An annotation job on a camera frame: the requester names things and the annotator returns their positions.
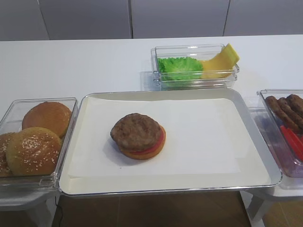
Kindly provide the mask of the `yellow cheese slice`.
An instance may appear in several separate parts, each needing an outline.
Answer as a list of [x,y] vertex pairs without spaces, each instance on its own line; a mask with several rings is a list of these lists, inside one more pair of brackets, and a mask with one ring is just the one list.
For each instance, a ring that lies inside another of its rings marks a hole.
[[233,67],[239,61],[239,56],[230,44],[212,59],[201,61],[203,66],[202,79],[220,79],[232,74]]

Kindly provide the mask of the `clear lettuce cheese container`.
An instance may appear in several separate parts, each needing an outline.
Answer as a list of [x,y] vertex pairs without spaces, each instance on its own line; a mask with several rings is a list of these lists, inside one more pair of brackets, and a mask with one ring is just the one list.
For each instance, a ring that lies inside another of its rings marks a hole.
[[156,46],[151,50],[151,65],[153,81],[160,90],[181,90],[200,88],[222,88],[232,87],[238,78],[240,68],[238,63],[233,67],[232,74],[220,79],[194,79],[162,81],[162,74],[159,72],[158,58],[191,57],[201,61],[212,59],[220,53],[224,44],[201,44],[201,45],[177,45],[177,46]]

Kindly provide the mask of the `green lettuce leaf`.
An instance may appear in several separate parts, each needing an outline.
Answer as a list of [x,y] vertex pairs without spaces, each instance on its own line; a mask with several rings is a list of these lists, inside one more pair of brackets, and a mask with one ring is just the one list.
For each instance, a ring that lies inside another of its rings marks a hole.
[[162,81],[200,79],[204,70],[202,63],[191,57],[158,58]]

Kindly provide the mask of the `red tomato slice on bun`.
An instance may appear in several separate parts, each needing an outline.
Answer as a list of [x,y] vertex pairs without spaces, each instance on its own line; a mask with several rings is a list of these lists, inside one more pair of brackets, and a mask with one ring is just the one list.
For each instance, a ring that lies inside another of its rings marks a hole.
[[154,146],[152,146],[151,148],[142,150],[142,151],[131,151],[131,153],[134,153],[136,155],[141,155],[141,154],[147,154],[147,153],[154,152],[156,149],[163,146],[163,144],[165,143],[165,140],[166,140],[166,132],[162,128],[161,129],[161,136],[159,137],[159,140],[157,141],[157,143]]

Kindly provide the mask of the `bottom bun on tray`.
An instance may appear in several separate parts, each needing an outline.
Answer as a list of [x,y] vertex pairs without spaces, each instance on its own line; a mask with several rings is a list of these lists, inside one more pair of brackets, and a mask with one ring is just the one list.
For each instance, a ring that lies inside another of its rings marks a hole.
[[124,154],[125,156],[127,156],[129,158],[137,159],[137,160],[147,160],[147,159],[150,159],[150,158],[158,155],[162,151],[162,149],[164,147],[164,144],[160,148],[156,149],[154,152],[147,153],[147,154],[141,154],[141,155],[136,155],[134,153],[131,153],[131,151],[135,151],[135,150],[125,149],[125,148],[122,148],[122,146],[118,146],[118,148],[119,148],[119,150],[121,151],[122,154]]

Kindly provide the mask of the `white paper tray liner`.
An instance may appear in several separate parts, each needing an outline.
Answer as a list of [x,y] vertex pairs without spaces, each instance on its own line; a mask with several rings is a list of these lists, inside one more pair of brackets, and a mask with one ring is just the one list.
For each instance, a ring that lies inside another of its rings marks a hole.
[[[145,114],[165,129],[166,142],[156,157],[133,160],[117,150],[110,131],[131,113]],[[72,177],[245,174],[253,184],[268,179],[234,103],[226,98],[116,101],[90,97],[68,172]]]

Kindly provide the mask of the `silver metal tray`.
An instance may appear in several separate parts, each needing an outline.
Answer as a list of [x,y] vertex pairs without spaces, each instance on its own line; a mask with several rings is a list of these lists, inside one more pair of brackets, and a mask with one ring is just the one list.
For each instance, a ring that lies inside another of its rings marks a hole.
[[[253,184],[251,181],[245,179],[245,174],[72,177],[68,171],[80,134],[80,124],[84,119],[85,111],[88,106],[88,99],[90,97],[116,101],[229,99],[234,103],[257,149],[257,153],[268,174],[268,179],[264,183]],[[78,118],[62,166],[59,188],[63,193],[69,196],[95,196],[130,193],[240,190],[246,188],[273,187],[279,184],[281,180],[282,173],[252,119],[242,96],[233,89],[215,88],[200,90],[94,93],[87,95],[83,98],[80,105]]]

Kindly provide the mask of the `clear bun container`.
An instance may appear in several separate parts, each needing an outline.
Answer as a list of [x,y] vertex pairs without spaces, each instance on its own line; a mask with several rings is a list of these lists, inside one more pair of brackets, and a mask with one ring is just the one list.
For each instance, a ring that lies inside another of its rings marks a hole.
[[78,101],[74,97],[49,98],[49,99],[24,99],[15,100],[11,103],[8,110],[0,121],[0,135],[4,133],[18,133],[22,129],[22,121],[25,114],[43,102],[59,102],[67,106],[72,114],[67,132],[62,141],[61,152],[58,157],[56,167],[50,175],[24,175],[0,177],[0,190],[2,192],[28,192],[28,191],[47,191],[58,188],[58,180],[62,171],[62,165],[66,150],[72,135],[73,127],[78,116]]

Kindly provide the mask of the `clear patty tomato container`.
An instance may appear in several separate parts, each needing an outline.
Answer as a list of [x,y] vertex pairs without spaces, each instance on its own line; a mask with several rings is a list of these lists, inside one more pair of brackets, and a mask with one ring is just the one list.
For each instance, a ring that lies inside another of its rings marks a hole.
[[280,130],[282,125],[288,127],[271,111],[265,101],[268,96],[274,96],[278,100],[282,97],[286,99],[290,94],[303,97],[302,90],[265,89],[258,91],[257,119],[258,127],[283,173],[281,187],[301,189],[303,187],[303,162],[297,158]]

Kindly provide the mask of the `brown patty left in container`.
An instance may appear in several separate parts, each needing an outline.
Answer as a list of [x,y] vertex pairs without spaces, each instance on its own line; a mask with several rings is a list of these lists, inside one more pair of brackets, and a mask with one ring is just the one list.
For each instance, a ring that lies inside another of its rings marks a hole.
[[266,104],[271,111],[290,129],[298,132],[299,126],[281,109],[278,100],[274,96],[268,96],[265,99]]

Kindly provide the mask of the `brown patty in container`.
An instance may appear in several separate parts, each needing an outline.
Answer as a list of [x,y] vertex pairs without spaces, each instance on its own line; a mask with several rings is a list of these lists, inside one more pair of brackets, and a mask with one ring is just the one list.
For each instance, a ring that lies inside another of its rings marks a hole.
[[298,132],[299,126],[281,109],[278,100],[274,96],[268,96],[265,99],[266,104],[271,111],[290,129]]
[[283,111],[283,116],[281,120],[287,125],[288,128],[296,132],[300,132],[303,130],[303,119],[302,117],[297,114],[288,104],[285,98],[279,98],[278,104]]
[[291,109],[300,117],[303,117],[303,99],[296,94],[290,94],[286,100]]

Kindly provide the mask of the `brown patty right in container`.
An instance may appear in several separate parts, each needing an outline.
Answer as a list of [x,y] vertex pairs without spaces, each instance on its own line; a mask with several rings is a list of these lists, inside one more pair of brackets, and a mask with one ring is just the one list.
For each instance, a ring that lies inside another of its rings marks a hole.
[[303,99],[296,94],[290,94],[286,100],[291,109],[300,117],[303,117]]

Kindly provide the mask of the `brown patty middle in container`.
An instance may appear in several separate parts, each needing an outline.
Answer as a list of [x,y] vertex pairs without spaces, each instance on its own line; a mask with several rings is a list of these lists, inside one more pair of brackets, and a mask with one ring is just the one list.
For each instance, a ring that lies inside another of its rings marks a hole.
[[287,125],[288,128],[296,132],[300,132],[303,130],[303,119],[302,117],[297,114],[288,104],[285,98],[279,98],[278,104],[283,111],[283,116],[281,120]]

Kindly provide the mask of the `red tomato slice front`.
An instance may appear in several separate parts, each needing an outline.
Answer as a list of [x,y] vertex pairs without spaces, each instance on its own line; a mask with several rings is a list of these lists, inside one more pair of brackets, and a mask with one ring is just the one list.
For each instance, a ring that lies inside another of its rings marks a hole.
[[280,130],[287,143],[300,161],[303,161],[303,137],[295,134],[291,129],[280,126]]

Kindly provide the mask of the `sesame bun top left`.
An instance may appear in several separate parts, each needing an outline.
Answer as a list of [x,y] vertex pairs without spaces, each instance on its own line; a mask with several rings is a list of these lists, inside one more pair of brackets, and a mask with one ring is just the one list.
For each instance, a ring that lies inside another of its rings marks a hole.
[[12,137],[15,135],[15,132],[4,133],[0,136],[0,176],[9,177],[13,176],[12,171],[10,170],[7,160],[6,160],[6,151],[9,142]]

